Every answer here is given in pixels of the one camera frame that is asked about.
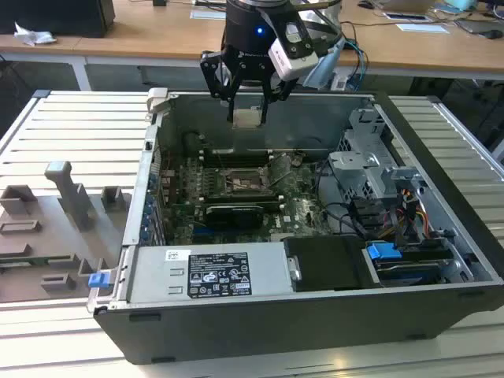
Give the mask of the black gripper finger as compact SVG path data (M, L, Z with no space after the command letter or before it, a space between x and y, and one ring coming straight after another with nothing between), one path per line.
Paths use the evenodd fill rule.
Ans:
M200 68L210 95L228 103L228 122L233 122L235 96L241 83L241 68L236 58L235 50L205 50L200 60Z
M263 80L262 99L260 104L261 125L266 122L269 105L277 101L285 101L292 92L292 81L281 80L277 87L272 88L271 80Z

